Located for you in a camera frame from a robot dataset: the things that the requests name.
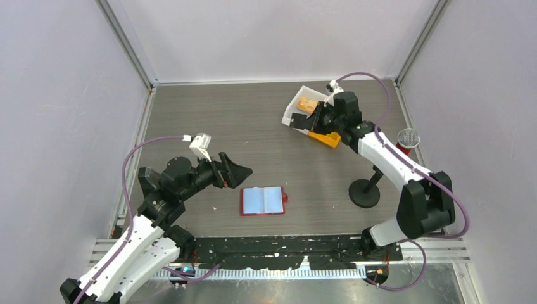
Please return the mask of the white plastic bin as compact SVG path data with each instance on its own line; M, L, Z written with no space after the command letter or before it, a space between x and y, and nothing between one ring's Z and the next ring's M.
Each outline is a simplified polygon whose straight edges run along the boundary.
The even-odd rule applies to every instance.
M292 114L309 116L313 113L317 103L325 101L327 98L327 95L303 85L287 105L281 123L290 127Z

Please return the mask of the orange plastic bin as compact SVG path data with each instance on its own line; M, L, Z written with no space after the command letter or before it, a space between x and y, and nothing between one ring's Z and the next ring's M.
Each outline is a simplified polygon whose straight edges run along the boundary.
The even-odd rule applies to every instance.
M308 136L318 140L319 142L327 145L330 148L336 148L341 141L341 136L337 132L331 132L329 134L318 134L315 132L309 132Z

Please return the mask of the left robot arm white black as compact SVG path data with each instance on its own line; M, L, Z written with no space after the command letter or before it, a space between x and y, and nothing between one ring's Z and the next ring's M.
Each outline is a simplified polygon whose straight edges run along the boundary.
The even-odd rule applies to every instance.
M95 266L60 286L65 303L127 303L160 269L175 260L189 261L194 236L175 224L186 210L186 200L208 186L235 189L253 173L224 152L219 157L200 158L196 167L188 158L172 158L161 173L140 168L142 205L129 228Z

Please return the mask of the red card holder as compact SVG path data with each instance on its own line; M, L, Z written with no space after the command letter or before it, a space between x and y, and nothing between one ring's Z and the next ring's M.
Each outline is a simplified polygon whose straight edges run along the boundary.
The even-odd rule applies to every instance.
M249 187L240 191L240 216L283 215L288 195L281 186Z

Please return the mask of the aluminium front rail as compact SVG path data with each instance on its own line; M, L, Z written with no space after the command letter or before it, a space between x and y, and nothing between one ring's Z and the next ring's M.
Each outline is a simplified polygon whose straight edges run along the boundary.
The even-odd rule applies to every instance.
M373 276L376 270L394 271L398 265L421 265L468 263L470 261L466 246L461 239L437 239L424 237L414 243L396 243L403 255L399 262L357 262L352 269L346 270L313 270L308 262L295 270L221 270L220 268L209 278L211 280L293 280L293 279L361 279ZM173 269L193 266L196 277L209 272L199 265L171 262Z

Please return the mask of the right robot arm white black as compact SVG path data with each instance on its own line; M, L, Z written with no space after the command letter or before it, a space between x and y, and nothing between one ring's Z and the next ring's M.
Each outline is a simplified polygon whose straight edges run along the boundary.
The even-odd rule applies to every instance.
M336 132L342 142L366 158L400 191L396 215L362 232L365 257L377 260L387 245L417 239L454 223L452 182L444 172L433 173L410 159L371 121L362 120L353 92L338 92L333 101L319 101L312 114L294 117L294 126L318 134Z

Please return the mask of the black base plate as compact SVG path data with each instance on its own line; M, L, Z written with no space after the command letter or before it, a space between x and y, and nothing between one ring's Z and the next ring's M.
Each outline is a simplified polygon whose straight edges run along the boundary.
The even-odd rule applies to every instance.
M399 262L395 244L366 253L359 235L197 237L176 263L209 270L295 270L303 261L313 270L352 269L357 262Z

